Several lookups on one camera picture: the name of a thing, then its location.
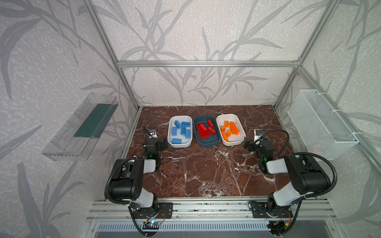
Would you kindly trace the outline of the orange lego chassis plate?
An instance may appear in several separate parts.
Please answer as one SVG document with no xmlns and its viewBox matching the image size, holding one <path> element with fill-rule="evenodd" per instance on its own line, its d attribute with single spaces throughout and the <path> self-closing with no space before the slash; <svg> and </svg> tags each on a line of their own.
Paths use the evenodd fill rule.
<svg viewBox="0 0 381 238">
<path fill-rule="evenodd" d="M 234 135 L 239 135 L 240 133 L 240 130 L 237 128 L 236 123 L 234 122 L 229 123 L 229 129 L 230 129 L 230 132 Z"/>
</svg>

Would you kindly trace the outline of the red brick sloped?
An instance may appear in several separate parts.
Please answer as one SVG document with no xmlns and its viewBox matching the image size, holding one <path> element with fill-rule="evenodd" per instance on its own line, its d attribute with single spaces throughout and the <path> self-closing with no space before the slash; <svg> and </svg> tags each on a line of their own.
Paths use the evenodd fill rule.
<svg viewBox="0 0 381 238">
<path fill-rule="evenodd" d="M 199 134 L 204 133 L 204 128 L 203 128 L 202 124 L 197 124 L 196 128 L 197 128 Z"/>
</svg>

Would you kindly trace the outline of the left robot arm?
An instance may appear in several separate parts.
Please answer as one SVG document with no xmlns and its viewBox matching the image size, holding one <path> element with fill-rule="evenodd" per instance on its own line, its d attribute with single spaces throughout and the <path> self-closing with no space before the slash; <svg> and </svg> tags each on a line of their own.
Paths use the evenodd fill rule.
<svg viewBox="0 0 381 238">
<path fill-rule="evenodd" d="M 143 188 L 145 174 L 159 170 L 161 152 L 168 148 L 167 141 L 150 138 L 143 144 L 142 157 L 118 159 L 104 189 L 105 198 L 116 204 L 128 204 L 133 209 L 158 212 L 157 196 Z"/>
</svg>

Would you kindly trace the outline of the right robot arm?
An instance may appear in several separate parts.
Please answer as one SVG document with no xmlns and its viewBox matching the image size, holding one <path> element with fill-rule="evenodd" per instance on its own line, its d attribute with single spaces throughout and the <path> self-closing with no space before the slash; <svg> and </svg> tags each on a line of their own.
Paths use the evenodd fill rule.
<svg viewBox="0 0 381 238">
<path fill-rule="evenodd" d="M 270 194 L 267 202 L 261 203 L 268 213 L 285 209 L 302 200 L 324 195 L 336 186 L 338 175 L 333 164 L 326 158 L 310 153 L 298 152 L 273 159 L 273 146 L 268 140 L 246 141 L 244 148 L 255 152 L 258 166 L 264 174 L 288 174 L 290 182 Z"/>
</svg>

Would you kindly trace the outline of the left white plastic bin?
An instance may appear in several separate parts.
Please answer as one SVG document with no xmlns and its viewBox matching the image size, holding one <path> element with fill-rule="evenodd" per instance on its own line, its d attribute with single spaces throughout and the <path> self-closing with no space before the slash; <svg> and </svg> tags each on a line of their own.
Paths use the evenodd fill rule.
<svg viewBox="0 0 381 238">
<path fill-rule="evenodd" d="M 180 122 L 180 124 L 182 122 L 189 122 L 190 123 L 190 127 L 186 128 L 187 130 L 191 130 L 191 138 L 190 139 L 185 139 L 185 135 L 181 135 L 180 132 L 181 132 L 181 128 L 178 129 L 178 132 L 177 132 L 177 136 L 172 136 L 171 135 L 171 132 L 172 132 L 172 127 L 175 127 L 175 120 L 178 120 Z M 181 139 L 182 140 L 182 143 L 181 144 L 172 144 L 172 139 L 173 138 L 178 138 L 178 139 Z M 169 124 L 168 124 L 168 137 L 167 137 L 167 141 L 168 143 L 173 147 L 173 148 L 186 148 L 186 147 L 189 147 L 191 142 L 192 142 L 192 139 L 193 139 L 193 134 L 192 134 L 192 118 L 190 116 L 186 116 L 186 115 L 181 115 L 181 116 L 173 116 L 170 121 L 169 121 Z"/>
</svg>

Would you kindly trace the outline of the white plastic bin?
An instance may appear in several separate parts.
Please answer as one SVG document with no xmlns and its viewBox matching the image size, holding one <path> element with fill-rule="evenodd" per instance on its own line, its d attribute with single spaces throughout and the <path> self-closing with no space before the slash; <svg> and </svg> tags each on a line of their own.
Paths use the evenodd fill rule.
<svg viewBox="0 0 381 238">
<path fill-rule="evenodd" d="M 189 122 L 190 123 L 190 127 L 186 128 L 187 130 L 191 130 L 191 138 L 190 139 L 185 139 L 185 135 L 181 135 L 180 132 L 181 132 L 181 128 L 178 129 L 178 132 L 177 132 L 177 136 L 172 136 L 171 135 L 171 132 L 172 132 L 172 127 L 175 127 L 175 120 L 178 120 L 180 122 L 180 124 L 182 122 Z M 178 139 L 181 139 L 182 140 L 182 143 L 181 144 L 172 144 L 172 139 L 173 138 L 178 138 Z M 170 121 L 169 121 L 169 124 L 168 124 L 168 137 L 167 137 L 167 141 L 168 143 L 173 147 L 173 148 L 186 148 L 186 147 L 189 147 L 191 142 L 192 142 L 192 139 L 193 139 L 193 134 L 192 134 L 192 118 L 190 116 L 186 116 L 186 115 L 181 115 L 181 116 L 173 116 Z"/>
<path fill-rule="evenodd" d="M 246 133 L 244 131 L 244 128 L 243 128 L 239 118 L 235 114 L 223 114 L 223 115 L 219 115 L 216 118 L 216 121 L 217 121 L 217 124 L 218 124 L 218 127 L 219 127 L 219 132 L 221 134 L 221 137 L 222 137 L 223 133 L 220 131 L 220 128 L 224 127 L 224 122 L 225 121 L 228 121 L 229 123 L 230 122 L 236 123 L 237 128 L 240 130 L 239 135 L 234 135 L 234 134 L 232 134 L 230 132 L 229 126 L 226 127 L 225 133 L 227 134 L 229 141 L 226 142 L 222 138 L 222 143 L 224 145 L 226 145 L 226 146 L 235 146 L 235 145 L 240 145 L 240 144 L 242 144 L 244 142 L 244 139 L 246 137 Z"/>
</svg>

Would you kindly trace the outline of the right white plastic bin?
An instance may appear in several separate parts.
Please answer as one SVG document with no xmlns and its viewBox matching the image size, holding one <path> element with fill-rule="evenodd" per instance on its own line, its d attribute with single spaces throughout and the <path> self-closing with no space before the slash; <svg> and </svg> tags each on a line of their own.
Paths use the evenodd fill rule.
<svg viewBox="0 0 381 238">
<path fill-rule="evenodd" d="M 226 127 L 225 133 L 227 134 L 229 141 L 226 142 L 222 138 L 222 143 L 224 145 L 226 145 L 226 146 L 235 146 L 235 145 L 240 145 L 240 144 L 242 144 L 244 142 L 244 139 L 246 137 L 246 133 L 244 131 L 244 128 L 243 128 L 239 118 L 235 114 L 223 114 L 223 115 L 219 115 L 216 118 L 216 121 L 217 121 L 217 124 L 218 124 L 218 127 L 219 127 L 219 132 L 221 134 L 221 137 L 222 137 L 223 133 L 220 131 L 220 128 L 224 127 L 224 122 L 225 121 L 228 121 L 229 123 L 230 122 L 236 123 L 237 128 L 240 130 L 239 135 L 234 135 L 234 134 L 232 134 L 230 132 L 229 126 Z"/>
</svg>

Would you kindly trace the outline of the teal plastic bin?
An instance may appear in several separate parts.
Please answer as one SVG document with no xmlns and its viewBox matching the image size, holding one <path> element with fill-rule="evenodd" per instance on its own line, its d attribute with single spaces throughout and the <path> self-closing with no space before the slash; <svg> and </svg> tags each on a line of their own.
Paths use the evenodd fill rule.
<svg viewBox="0 0 381 238">
<path fill-rule="evenodd" d="M 207 130 L 204 132 L 208 132 L 210 134 L 210 137 L 206 138 L 206 139 L 200 139 L 196 125 L 200 124 L 200 123 L 204 123 L 205 126 L 208 128 L 209 127 L 207 124 L 208 120 L 211 120 L 213 122 L 213 124 L 214 124 L 213 129 L 216 131 L 216 135 L 210 134 Z M 196 140 L 201 147 L 213 147 L 213 146 L 216 146 L 221 141 L 221 135 L 219 132 L 219 127 L 218 127 L 217 122 L 216 122 L 216 118 L 212 115 L 202 115 L 202 116 L 195 117 L 193 120 L 193 128 L 195 131 Z"/>
</svg>

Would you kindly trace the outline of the green circuit board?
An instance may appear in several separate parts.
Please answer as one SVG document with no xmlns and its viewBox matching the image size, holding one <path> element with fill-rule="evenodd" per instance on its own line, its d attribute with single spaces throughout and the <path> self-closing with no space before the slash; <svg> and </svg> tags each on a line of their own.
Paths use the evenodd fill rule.
<svg viewBox="0 0 381 238">
<path fill-rule="evenodd" d="M 144 230 L 159 230 L 161 223 L 158 221 L 146 221 L 143 222 Z"/>
</svg>

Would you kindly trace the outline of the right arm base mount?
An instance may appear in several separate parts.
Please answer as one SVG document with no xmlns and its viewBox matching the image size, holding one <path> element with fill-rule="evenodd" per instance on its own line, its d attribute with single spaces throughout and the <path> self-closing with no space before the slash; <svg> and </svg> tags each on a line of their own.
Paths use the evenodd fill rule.
<svg viewBox="0 0 381 238">
<path fill-rule="evenodd" d="M 290 206 L 278 206 L 271 201 L 249 201 L 248 208 L 254 218 L 293 218 Z"/>
</svg>

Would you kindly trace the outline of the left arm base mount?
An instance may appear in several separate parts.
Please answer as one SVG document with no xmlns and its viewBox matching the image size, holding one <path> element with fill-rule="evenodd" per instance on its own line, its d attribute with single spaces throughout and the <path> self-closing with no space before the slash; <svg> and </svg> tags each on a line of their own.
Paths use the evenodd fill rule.
<svg viewBox="0 0 381 238">
<path fill-rule="evenodd" d="M 149 208 L 133 209 L 133 216 L 135 219 L 147 219 L 149 217 L 171 219 L 173 205 L 174 203 L 171 202 L 159 202 Z"/>
</svg>

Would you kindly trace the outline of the clear wall shelf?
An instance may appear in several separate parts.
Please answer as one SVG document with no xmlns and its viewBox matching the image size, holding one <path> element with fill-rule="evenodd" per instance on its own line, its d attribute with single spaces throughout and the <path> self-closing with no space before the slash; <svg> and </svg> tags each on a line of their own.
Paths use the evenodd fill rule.
<svg viewBox="0 0 381 238">
<path fill-rule="evenodd" d="M 42 154 L 53 161 L 86 161 L 118 105 L 116 96 L 89 93 Z"/>
</svg>

